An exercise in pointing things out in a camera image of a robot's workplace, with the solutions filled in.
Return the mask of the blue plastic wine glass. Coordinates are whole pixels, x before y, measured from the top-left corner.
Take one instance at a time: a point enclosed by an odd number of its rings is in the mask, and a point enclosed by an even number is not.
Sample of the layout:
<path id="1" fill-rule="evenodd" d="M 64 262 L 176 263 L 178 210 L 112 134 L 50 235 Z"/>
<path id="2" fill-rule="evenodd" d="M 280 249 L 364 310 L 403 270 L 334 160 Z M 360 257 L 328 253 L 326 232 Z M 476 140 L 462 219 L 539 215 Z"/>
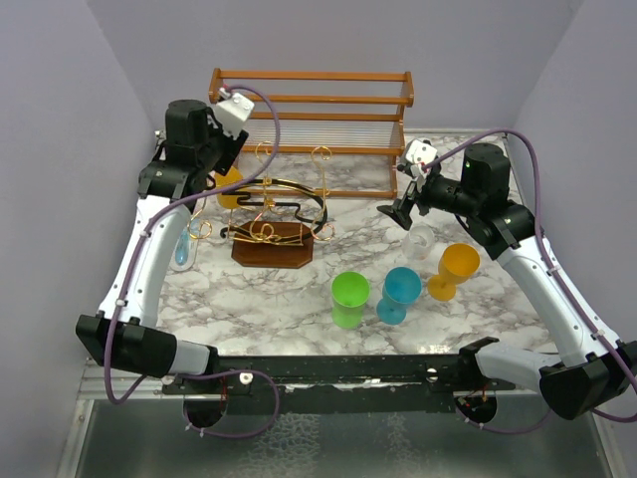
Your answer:
<path id="1" fill-rule="evenodd" d="M 401 324 L 407 310 L 422 294 L 420 276 L 408 267 L 396 267 L 385 276 L 382 297 L 376 306 L 379 320 L 390 326 Z"/>

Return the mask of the gold wire wine glass rack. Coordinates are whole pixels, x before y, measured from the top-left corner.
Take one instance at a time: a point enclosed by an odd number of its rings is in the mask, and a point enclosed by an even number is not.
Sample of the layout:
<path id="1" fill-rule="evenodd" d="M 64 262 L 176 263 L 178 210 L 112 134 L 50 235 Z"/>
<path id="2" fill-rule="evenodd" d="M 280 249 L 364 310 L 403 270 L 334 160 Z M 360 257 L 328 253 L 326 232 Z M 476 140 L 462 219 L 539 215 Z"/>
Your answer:
<path id="1" fill-rule="evenodd" d="M 331 150 L 315 147 L 310 158 L 318 169 L 321 188 L 275 178 L 266 173 L 247 185 L 219 196 L 229 212 L 244 210 L 253 216 L 240 224 L 232 216 L 220 237 L 232 242 L 231 258 L 244 267 L 299 269 L 313 259 L 317 242 L 328 242 L 334 227 L 328 222 L 324 164 Z"/>

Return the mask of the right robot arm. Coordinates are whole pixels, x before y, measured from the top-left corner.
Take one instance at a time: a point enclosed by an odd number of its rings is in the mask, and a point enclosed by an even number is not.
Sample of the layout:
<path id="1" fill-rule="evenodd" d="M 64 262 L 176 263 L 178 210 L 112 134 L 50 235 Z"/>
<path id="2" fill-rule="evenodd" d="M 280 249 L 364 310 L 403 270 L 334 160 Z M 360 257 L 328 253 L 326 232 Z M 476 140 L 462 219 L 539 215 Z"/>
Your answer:
<path id="1" fill-rule="evenodd" d="M 622 394 L 636 376 L 636 345 L 622 341 L 594 313 L 549 251 L 531 211 L 509 198 L 511 163 L 503 150 L 477 142 L 464 151 L 461 177 L 442 175 L 436 148 L 410 141 L 397 168 L 411 181 L 402 198 L 380 207 L 403 229 L 410 212 L 454 214 L 466 232 L 519 285 L 546 325 L 554 356 L 485 338 L 460 349 L 457 377 L 469 389 L 491 379 L 530 389 L 572 420 Z"/>

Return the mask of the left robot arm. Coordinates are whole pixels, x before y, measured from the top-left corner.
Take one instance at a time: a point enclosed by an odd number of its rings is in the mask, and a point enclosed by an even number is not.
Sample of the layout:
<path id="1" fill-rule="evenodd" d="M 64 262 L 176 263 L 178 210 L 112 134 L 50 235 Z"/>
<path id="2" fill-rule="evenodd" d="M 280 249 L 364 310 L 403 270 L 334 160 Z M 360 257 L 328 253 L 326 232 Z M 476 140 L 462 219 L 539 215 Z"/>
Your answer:
<path id="1" fill-rule="evenodd" d="M 219 383 L 214 348 L 180 341 L 157 329 L 168 265 L 211 172 L 228 172 L 248 138 L 254 108 L 239 93 L 213 106 L 177 100 L 165 113 L 166 139 L 138 177 L 135 222 L 122 262 L 95 315 L 82 315 L 76 334 L 98 364 L 161 378 L 185 374 L 205 393 Z"/>

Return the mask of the wooden shelf rack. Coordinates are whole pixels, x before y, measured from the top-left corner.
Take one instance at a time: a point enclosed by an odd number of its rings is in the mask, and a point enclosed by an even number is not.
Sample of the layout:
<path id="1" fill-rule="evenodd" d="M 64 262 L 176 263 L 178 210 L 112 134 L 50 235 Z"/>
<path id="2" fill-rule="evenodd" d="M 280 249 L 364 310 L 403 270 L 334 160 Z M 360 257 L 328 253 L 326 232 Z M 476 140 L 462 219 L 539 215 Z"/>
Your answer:
<path id="1" fill-rule="evenodd" d="M 346 186 L 339 198 L 393 199 L 396 162 L 405 146 L 404 117 L 414 105 L 414 83 L 401 73 L 227 70 L 216 68 L 208 99 L 222 87 L 249 84 L 266 92 L 279 112 L 280 152 L 309 154 L 317 146 L 334 155 L 372 156 L 387 181 L 374 188 Z"/>

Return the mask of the green plastic wine glass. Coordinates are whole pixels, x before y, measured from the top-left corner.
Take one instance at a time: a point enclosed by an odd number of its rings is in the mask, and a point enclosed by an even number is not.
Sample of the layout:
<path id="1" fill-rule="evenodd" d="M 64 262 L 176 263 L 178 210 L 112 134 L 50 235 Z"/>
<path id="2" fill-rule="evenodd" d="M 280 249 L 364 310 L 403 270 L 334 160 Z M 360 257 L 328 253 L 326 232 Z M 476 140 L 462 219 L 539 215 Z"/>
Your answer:
<path id="1" fill-rule="evenodd" d="M 333 279 L 330 291 L 332 321 L 343 329 L 355 329 L 369 298 L 368 280 L 357 272 L 343 272 Z"/>

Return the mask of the clear glass cup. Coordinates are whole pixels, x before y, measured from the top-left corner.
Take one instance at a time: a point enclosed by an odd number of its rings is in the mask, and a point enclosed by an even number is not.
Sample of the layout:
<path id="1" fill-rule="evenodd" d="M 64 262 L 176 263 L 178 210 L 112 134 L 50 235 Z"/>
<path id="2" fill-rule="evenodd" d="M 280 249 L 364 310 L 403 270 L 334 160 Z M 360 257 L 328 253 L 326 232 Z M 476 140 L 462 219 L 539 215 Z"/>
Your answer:
<path id="1" fill-rule="evenodd" d="M 401 243 L 403 255 L 410 261 L 424 261 L 435 244 L 433 230 L 427 225 L 412 226 Z"/>

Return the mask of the blue packaged item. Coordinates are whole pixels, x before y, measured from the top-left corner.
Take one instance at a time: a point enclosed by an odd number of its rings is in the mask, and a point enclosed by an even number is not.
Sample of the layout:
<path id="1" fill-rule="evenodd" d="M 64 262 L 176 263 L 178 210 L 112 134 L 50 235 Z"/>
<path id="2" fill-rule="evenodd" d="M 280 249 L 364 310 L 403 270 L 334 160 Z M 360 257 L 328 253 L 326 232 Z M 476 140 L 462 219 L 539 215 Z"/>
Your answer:
<path id="1" fill-rule="evenodd" d="M 198 230 L 199 220 L 193 219 L 181 232 L 169 267 L 174 272 L 185 272 L 192 268 L 197 253 L 198 241 L 191 234 Z"/>

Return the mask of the black base frame bar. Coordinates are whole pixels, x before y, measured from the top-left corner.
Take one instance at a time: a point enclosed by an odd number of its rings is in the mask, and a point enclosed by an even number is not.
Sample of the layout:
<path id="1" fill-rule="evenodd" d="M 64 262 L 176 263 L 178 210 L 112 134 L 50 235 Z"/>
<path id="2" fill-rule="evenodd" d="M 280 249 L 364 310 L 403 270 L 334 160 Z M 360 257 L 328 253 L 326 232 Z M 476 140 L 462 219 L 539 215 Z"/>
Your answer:
<path id="1" fill-rule="evenodd" d="M 223 399 L 232 414 L 266 415 L 274 391 L 280 413 L 452 412 L 456 393 L 512 390 L 483 376 L 466 358 L 448 355 L 220 357 L 225 378 L 178 377 L 162 393 L 195 401 Z"/>

